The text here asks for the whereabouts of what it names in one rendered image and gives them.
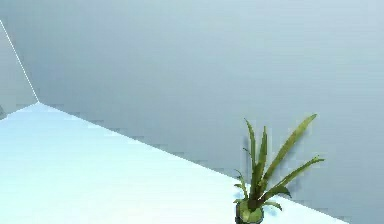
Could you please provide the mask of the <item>green house plant in pot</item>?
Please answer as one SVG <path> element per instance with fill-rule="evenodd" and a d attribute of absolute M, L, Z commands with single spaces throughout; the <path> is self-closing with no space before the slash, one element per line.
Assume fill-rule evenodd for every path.
<path fill-rule="evenodd" d="M 241 189 L 243 192 L 242 198 L 237 198 L 233 201 L 235 204 L 236 224 L 262 224 L 265 214 L 264 208 L 266 206 L 273 206 L 282 211 L 283 208 L 281 204 L 275 201 L 271 201 L 271 198 L 279 194 L 291 196 L 287 185 L 300 174 L 305 172 L 310 166 L 324 161 L 324 158 L 315 156 L 306 163 L 302 164 L 300 167 L 290 172 L 273 187 L 270 189 L 267 188 L 271 177 L 273 176 L 280 163 L 285 159 L 287 154 L 300 140 L 308 126 L 315 120 L 316 117 L 316 113 L 306 117 L 292 131 L 269 166 L 267 166 L 267 127 L 263 127 L 260 148 L 259 151 L 256 151 L 257 145 L 254 128 L 248 120 L 245 120 L 248 129 L 250 149 L 244 148 L 244 151 L 248 153 L 250 158 L 252 172 L 250 188 L 247 188 L 243 174 L 239 170 L 236 170 L 238 173 L 237 179 L 239 182 L 235 184 L 235 187 Z"/>

